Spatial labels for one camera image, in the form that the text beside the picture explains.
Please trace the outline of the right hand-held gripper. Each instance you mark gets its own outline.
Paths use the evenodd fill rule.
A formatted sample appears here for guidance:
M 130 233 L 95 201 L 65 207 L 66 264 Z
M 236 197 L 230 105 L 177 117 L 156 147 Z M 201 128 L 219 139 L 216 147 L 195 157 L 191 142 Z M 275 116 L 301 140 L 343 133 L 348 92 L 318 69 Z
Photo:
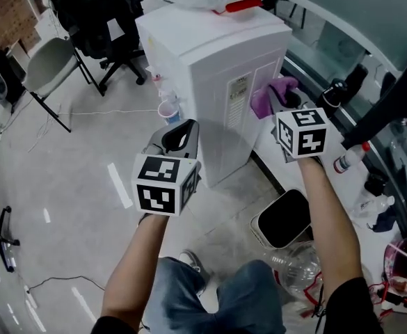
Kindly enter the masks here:
M 270 84 L 265 89 L 265 102 L 266 112 L 275 114 L 276 143 L 280 145 L 286 163 L 320 157 L 326 152 L 329 119 L 322 108 L 304 109 L 307 102 L 292 90 L 285 93 L 284 105 L 278 91 Z

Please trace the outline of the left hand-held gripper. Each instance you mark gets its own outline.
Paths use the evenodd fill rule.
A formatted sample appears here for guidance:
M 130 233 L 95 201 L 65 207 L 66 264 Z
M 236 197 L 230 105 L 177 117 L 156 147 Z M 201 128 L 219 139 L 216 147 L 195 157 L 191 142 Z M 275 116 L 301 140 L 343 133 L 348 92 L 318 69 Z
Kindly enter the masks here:
M 195 120 L 173 122 L 153 133 L 144 151 L 136 155 L 131 185 L 138 211 L 165 216 L 182 213 L 200 181 L 199 131 Z M 183 146 L 184 152 L 163 152 Z

